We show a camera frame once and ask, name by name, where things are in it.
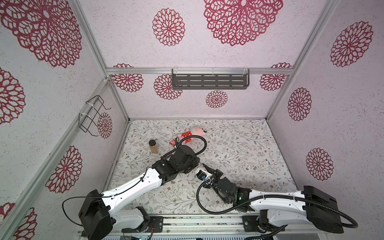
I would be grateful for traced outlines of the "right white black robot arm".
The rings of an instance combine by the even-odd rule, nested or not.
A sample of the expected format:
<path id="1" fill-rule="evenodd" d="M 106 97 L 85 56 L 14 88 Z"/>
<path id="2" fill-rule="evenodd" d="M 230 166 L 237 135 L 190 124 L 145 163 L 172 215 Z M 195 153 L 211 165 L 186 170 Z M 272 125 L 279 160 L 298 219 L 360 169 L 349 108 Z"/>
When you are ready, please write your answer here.
<path id="1" fill-rule="evenodd" d="M 258 212 L 256 231 L 265 238 L 271 238 L 289 225 L 311 225 L 333 234 L 342 234 L 345 228 L 356 229 L 359 226 L 357 221 L 339 210 L 334 197 L 313 186 L 304 186 L 302 191 L 290 193 L 246 189 L 224 178 L 220 170 L 207 165 L 197 169 L 196 177 L 202 182 L 197 189 L 196 199 L 204 212 L 211 215 L 232 211 Z M 231 207 L 218 212 L 206 209 L 200 201 L 202 189 L 213 190 Z"/>

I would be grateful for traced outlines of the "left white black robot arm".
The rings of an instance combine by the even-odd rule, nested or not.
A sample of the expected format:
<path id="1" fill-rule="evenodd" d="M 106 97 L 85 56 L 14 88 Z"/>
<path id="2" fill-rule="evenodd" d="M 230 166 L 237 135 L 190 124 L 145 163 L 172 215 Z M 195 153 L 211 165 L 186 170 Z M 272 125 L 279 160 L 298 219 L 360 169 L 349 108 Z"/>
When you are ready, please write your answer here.
<path id="1" fill-rule="evenodd" d="M 83 196 L 78 225 L 84 229 L 87 239 L 101 240 L 119 227 L 144 231 L 151 219 L 144 208 L 137 207 L 127 214 L 121 210 L 141 195 L 173 181 L 178 174 L 188 174 L 195 169 L 207 145 L 204 137 L 185 137 L 135 179 L 102 193 L 93 190 Z"/>

